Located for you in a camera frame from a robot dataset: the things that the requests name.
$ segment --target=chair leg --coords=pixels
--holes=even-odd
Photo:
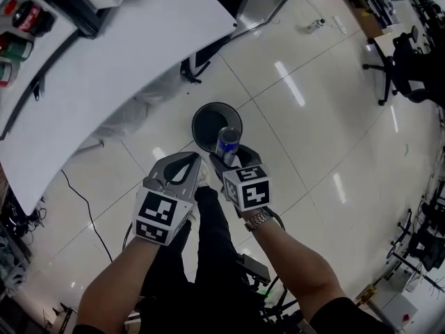
[[[362,67],[364,70],[372,69],[372,70],[381,70],[382,72],[386,72],[385,67],[382,67],[381,65],[363,64]]]
[[[388,101],[390,88],[391,88],[391,75],[390,75],[390,73],[387,72],[387,78],[385,79],[385,97],[383,98],[383,100],[378,101],[378,104],[380,106],[384,106],[386,104],[386,102]]]

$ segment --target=black pants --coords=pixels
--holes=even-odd
[[[238,255],[218,193],[202,187],[195,199],[201,215],[195,284],[187,281],[181,257],[191,231],[187,221],[173,242],[161,247],[145,278],[140,332],[186,328],[218,332],[244,327],[262,332],[258,296],[248,289],[236,264]]]

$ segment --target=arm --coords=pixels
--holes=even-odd
[[[258,210],[243,213],[248,220]],[[333,299],[346,297],[331,266],[318,253],[295,240],[275,221],[253,231],[284,285],[298,299],[307,321]]]
[[[135,237],[86,289],[77,324],[89,325],[107,334],[121,333],[158,249],[159,245]]]

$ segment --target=plastic bag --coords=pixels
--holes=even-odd
[[[170,68],[158,79],[143,88],[135,98],[141,102],[157,105],[174,97],[184,84],[181,78],[181,64]]]
[[[120,140],[132,133],[147,119],[151,105],[160,104],[174,97],[183,84],[181,65],[178,64],[143,88],[137,96],[110,116],[97,128],[93,137],[105,140]]]
[[[93,133],[93,137],[105,140],[120,140],[131,135],[144,123],[149,105],[132,98]]]

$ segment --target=office chair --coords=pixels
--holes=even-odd
[[[439,269],[445,260],[445,239],[430,234],[426,227],[413,233],[408,244],[408,253],[420,260],[427,272]]]
[[[421,103],[425,100],[431,100],[434,103],[445,107],[443,95],[440,92],[441,86],[439,81],[442,79],[438,76],[439,70],[435,59],[437,57],[432,54],[421,54],[417,49],[413,49],[410,39],[417,42],[419,30],[413,26],[410,33],[402,33],[399,37],[393,39],[395,46],[393,56],[385,56],[377,43],[374,45],[382,59],[383,66],[363,64],[363,69],[381,70],[386,74],[385,80],[385,96],[378,101],[380,106],[384,106],[388,101],[389,89],[391,82],[395,89],[392,90],[393,95],[400,92],[411,102]],[[422,81],[425,88],[412,90],[410,81]]]

